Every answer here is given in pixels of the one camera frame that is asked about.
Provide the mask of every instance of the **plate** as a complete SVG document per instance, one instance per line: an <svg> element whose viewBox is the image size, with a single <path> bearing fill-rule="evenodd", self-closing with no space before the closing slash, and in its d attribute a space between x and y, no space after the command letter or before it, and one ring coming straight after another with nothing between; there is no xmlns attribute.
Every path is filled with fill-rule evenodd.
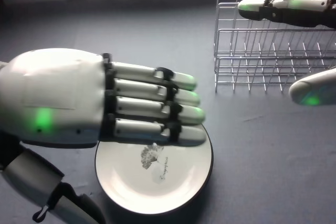
<svg viewBox="0 0 336 224"><path fill-rule="evenodd" d="M196 147L100 142L98 181L115 203L138 214L159 215L180 208L211 175L213 149L206 135L205 143Z"/></svg>

